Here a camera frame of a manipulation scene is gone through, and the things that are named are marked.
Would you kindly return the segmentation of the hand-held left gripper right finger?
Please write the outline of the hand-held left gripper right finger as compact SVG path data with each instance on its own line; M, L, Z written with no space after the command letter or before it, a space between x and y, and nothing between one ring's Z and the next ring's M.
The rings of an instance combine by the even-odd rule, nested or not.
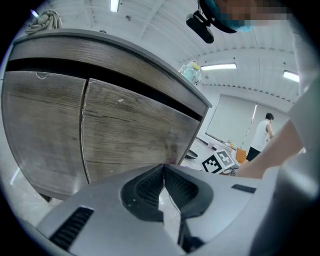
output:
M274 191L274 169L262 179L164 166L165 187L180 211L179 242L165 256L253 256Z

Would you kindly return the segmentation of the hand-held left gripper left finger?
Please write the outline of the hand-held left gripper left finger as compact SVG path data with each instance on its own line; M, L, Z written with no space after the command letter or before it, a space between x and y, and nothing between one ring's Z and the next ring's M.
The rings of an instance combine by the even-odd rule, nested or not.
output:
M70 256L183 256L164 228L163 165L90 184L51 210L37 230Z

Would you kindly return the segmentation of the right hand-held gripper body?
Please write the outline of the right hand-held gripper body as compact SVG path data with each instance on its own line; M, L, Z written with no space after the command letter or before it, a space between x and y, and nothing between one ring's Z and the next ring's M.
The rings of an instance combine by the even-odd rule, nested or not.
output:
M203 171L217 175L229 175L237 170L240 164L225 149L207 150L201 155Z

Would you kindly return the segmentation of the brown wooden cabinet door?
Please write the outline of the brown wooden cabinet door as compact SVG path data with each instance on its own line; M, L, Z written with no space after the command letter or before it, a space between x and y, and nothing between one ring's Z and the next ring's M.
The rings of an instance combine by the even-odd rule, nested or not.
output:
M5 135L21 172L40 194L64 200L88 184L80 142L86 81L36 71L7 71L2 86Z
M82 147L91 182L154 164L177 164L199 121L128 89L90 79Z

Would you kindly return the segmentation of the person's right forearm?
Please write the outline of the person's right forearm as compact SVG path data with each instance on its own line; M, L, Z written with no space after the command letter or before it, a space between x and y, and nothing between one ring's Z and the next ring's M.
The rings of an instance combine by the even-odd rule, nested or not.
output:
M240 166L237 175L241 178L261 179L267 169L281 166L302 148L300 136L293 123L288 120L258 156Z

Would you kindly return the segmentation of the dark wooden sink cabinet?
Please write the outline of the dark wooden sink cabinet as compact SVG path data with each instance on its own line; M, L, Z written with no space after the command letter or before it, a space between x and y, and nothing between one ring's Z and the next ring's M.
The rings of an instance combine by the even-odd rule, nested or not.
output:
M82 143L84 101L90 79L143 95L199 121L183 158L174 163L177 165L183 161L212 106L194 85L161 58L102 32L54 29L21 37L12 44L4 77L10 71L60 74L86 81L80 105L80 147L86 186L95 182L89 180Z

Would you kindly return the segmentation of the orange box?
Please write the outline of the orange box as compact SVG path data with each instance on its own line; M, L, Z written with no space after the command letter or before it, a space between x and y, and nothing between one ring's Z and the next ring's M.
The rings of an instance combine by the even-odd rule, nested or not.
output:
M239 164L242 164L247 158L247 152L241 148L237 148L235 159Z

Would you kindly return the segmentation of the white roller blind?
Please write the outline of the white roller blind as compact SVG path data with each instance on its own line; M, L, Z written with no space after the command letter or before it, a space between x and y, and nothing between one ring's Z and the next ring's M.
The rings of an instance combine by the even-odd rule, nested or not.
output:
M222 95L206 130L206 134L234 148L242 146L250 128L256 103Z

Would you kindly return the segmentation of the teal cartoon water bottle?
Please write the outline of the teal cartoon water bottle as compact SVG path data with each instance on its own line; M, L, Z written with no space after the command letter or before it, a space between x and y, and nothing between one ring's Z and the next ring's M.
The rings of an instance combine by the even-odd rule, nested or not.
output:
M178 72L195 87L197 87L201 82L201 67L194 60L188 62L187 64L183 64Z

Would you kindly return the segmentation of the beige folded umbrella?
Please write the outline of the beige folded umbrella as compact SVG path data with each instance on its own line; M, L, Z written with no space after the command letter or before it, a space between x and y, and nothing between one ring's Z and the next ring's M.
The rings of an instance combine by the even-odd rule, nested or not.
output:
M41 31L62 29L63 23L55 10L45 10L27 26L25 33L32 35Z

